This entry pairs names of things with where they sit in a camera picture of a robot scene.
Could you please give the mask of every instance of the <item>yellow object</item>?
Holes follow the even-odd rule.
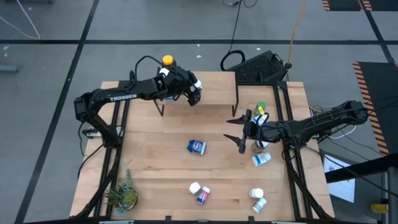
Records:
[[[388,213],[388,204],[373,204],[371,205],[371,211],[374,213]]]
[[[312,106],[310,106],[310,108],[311,108],[313,111],[316,111],[316,112],[318,112],[318,113],[323,113],[322,111],[317,110],[317,109],[313,108]]]
[[[261,106],[259,106],[259,111],[260,111],[261,116],[263,116],[265,114],[265,112],[264,112],[264,110],[262,109]]]
[[[165,55],[163,57],[163,64],[164,65],[172,65],[174,62],[174,58],[171,55]]]
[[[290,63],[290,59],[292,58],[294,35],[296,34],[296,29],[297,29],[297,26],[299,26],[299,23],[300,23],[300,20],[301,20],[301,15],[303,14],[303,11],[304,11],[306,3],[307,3],[307,0],[303,0],[303,4],[301,5],[300,12],[298,13],[298,18],[296,20],[296,24],[294,24],[292,39],[290,40],[289,58],[287,59],[287,63]],[[289,71],[286,72],[286,80],[289,81]]]

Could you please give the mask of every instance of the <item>wooden tabletop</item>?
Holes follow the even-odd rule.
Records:
[[[235,72],[193,72],[201,81],[201,98],[197,105],[235,105]],[[159,105],[186,105],[186,97],[174,100],[157,100]]]
[[[117,85],[117,82],[104,82],[102,88]],[[294,118],[310,116],[303,83],[290,82],[288,87]],[[280,97],[287,119],[281,91]],[[253,109],[258,101],[267,103],[269,121],[277,121],[274,92],[270,86],[239,86],[236,117],[247,108]],[[112,112],[113,104],[108,103],[99,115],[110,122]],[[112,219],[164,220],[171,215],[173,220],[247,220],[252,215],[256,221],[294,220],[285,161],[281,158],[282,143],[269,144],[267,151],[272,156],[271,161],[255,167],[251,160],[252,141],[248,140],[246,153],[240,154],[235,143],[223,136],[242,135],[242,126],[225,122],[231,118],[231,108],[226,105],[173,105],[168,106],[161,117],[153,102],[131,101],[118,182],[125,181],[126,169],[131,169],[139,201],[127,215],[114,214]],[[203,156],[187,151],[191,139],[207,142]],[[101,139],[90,139],[86,155],[100,144]],[[318,149],[314,140],[308,146]],[[104,152],[100,150],[83,167],[71,215],[78,213],[98,188]],[[309,191],[325,211],[334,216],[319,155],[306,149],[302,149],[301,154]],[[188,191],[194,181],[211,189],[205,205],[197,204],[196,196]],[[258,214],[251,210],[256,200],[249,198],[249,190],[255,187],[264,189],[268,201]],[[298,188],[297,192],[301,216],[305,217],[302,194]]]

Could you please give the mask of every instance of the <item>yellow cable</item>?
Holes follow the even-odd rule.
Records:
[[[296,24],[294,25],[293,29],[293,34],[292,38],[290,40],[290,47],[289,47],[289,58],[287,59],[287,63],[290,63],[290,59],[292,58],[292,51],[293,51],[293,40],[294,40],[294,35],[296,34],[296,29],[299,26],[299,23],[301,21],[301,15],[303,14],[305,4],[307,3],[307,0],[303,0],[303,4],[301,5],[300,12],[298,13],[298,18],[296,20]],[[286,73],[286,80],[289,81],[289,71]]]
[[[317,109],[313,108],[312,106],[310,106],[310,108],[311,108],[311,110],[316,111],[316,112],[318,112],[318,113],[323,113],[322,111],[317,110]]]

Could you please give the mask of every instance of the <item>black floor line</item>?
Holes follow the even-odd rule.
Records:
[[[380,41],[380,47],[383,51],[384,56],[386,57],[386,60],[388,63],[394,63],[394,58],[392,58],[392,55],[383,39],[383,36],[381,35],[381,32],[379,28],[377,27],[376,21],[374,20],[371,11],[365,10],[366,17],[368,18],[368,21],[372,27],[372,30],[374,32],[374,35],[376,35],[376,38],[378,41]]]
[[[0,40],[0,44],[79,44],[80,40]],[[84,44],[231,44],[230,39],[197,40],[85,40]],[[234,40],[234,44],[290,44],[290,40]],[[295,45],[398,45],[398,40],[295,40]]]
[[[80,40],[0,40],[0,44],[79,44]]]
[[[29,184],[25,191],[24,198],[22,199],[21,206],[19,207],[18,214],[17,214],[16,220],[15,220],[15,224],[23,223],[25,220],[30,201],[32,200],[33,193],[37,186],[37,182],[39,181],[39,178],[40,178],[40,173],[42,172],[42,169],[44,166],[45,158],[47,157],[47,153],[48,153],[50,145],[51,145],[51,141],[52,141],[52,138],[53,138],[53,135],[55,132],[55,128],[57,127],[63,105],[65,104],[65,100],[66,100],[66,97],[68,94],[70,84],[72,82],[73,75],[75,74],[75,70],[76,70],[80,55],[81,55],[81,51],[83,50],[84,42],[87,38],[88,30],[90,29],[91,23],[93,22],[93,17],[94,17],[94,14],[95,14],[95,11],[96,11],[96,8],[98,5],[98,1],[99,0],[94,0],[93,5],[90,10],[90,14],[88,15],[88,18],[87,18],[87,21],[85,24],[85,28],[81,35],[79,45],[76,49],[75,56],[72,60],[72,64],[70,65],[69,72],[66,77],[65,83],[63,84],[61,95],[60,95],[60,98],[58,99],[57,106],[55,107],[55,112],[51,119],[51,123],[50,123],[49,129],[47,131],[47,134],[45,136],[43,146],[40,150],[39,157],[37,158],[37,162],[36,162],[35,168],[33,170],[32,176],[30,177],[30,181],[29,181]]]

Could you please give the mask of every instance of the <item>orange and black striped tape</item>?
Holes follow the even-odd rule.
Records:
[[[365,9],[368,11],[372,11],[372,5],[369,2],[369,0],[363,0],[363,4],[365,5]]]
[[[328,0],[322,0],[322,3],[323,3],[323,8],[326,11],[330,11],[329,1]]]
[[[323,8],[326,11],[330,11],[329,0],[322,0],[322,3],[323,3]],[[363,0],[363,4],[361,3],[361,0],[358,0],[358,4],[359,4],[359,6],[361,8],[361,11],[363,11],[365,9],[367,11],[372,11],[372,5],[369,2],[369,0]]]
[[[368,87],[366,86],[365,79],[362,74],[361,66],[358,62],[353,62],[354,72],[356,79],[358,81],[359,89],[361,90],[362,98],[365,102],[365,107],[369,110],[374,110],[371,96],[369,95]],[[388,155],[387,144],[384,141],[383,132],[381,131],[379,120],[377,120],[377,115],[375,111],[369,112],[369,120],[371,122],[374,137],[376,138],[377,145],[379,146],[380,153],[383,156]]]

